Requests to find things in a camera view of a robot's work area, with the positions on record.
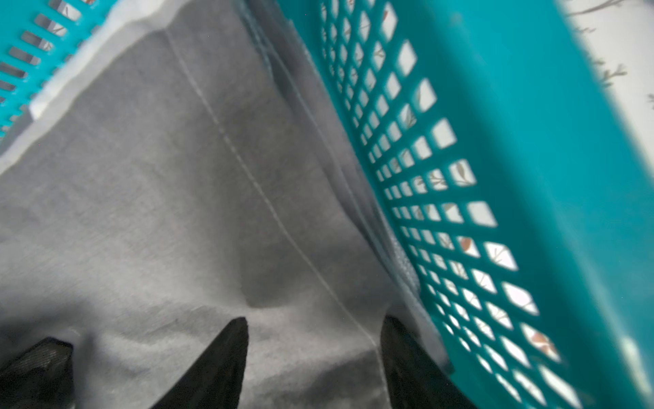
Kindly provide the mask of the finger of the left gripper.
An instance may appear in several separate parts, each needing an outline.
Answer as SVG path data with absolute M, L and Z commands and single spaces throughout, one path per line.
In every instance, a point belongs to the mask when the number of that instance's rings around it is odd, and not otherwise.
M 2 362 L 1 407 L 73 408 L 73 346 L 46 337 Z

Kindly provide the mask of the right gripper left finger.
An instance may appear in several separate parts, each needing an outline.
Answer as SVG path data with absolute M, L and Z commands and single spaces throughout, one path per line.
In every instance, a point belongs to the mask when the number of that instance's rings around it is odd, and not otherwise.
M 249 347 L 245 317 L 230 320 L 155 408 L 236 408 Z

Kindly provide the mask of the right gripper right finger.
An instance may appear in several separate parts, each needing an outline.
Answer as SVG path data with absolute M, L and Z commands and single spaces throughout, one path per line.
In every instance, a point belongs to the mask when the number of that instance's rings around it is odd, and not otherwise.
M 475 407 L 431 360 L 400 320 L 387 315 L 381 329 L 381 355 L 391 407 Z

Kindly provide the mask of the plain grey pillowcase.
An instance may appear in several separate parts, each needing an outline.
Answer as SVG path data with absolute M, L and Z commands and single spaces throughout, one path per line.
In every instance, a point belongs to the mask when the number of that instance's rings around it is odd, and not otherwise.
M 155 408 L 238 317 L 236 408 L 393 408 L 417 273 L 274 1 L 186 1 L 1 172 L 1 363 L 73 346 L 73 408 Z

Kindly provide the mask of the teal plastic basket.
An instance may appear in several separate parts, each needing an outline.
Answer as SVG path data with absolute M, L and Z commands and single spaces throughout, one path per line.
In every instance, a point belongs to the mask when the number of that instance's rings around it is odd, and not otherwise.
M 119 1 L 1 4 L 1 144 Z M 561 1 L 274 1 L 474 408 L 653 405 L 653 173 Z

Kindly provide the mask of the beige cream grey pillowcase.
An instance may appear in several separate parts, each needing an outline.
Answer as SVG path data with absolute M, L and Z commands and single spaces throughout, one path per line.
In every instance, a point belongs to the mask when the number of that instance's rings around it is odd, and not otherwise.
M 20 161 L 71 109 L 75 99 L 118 56 L 146 35 L 163 30 L 187 4 L 183 0 L 119 1 L 98 32 L 30 103 L 27 118 L 1 144 L 1 172 Z

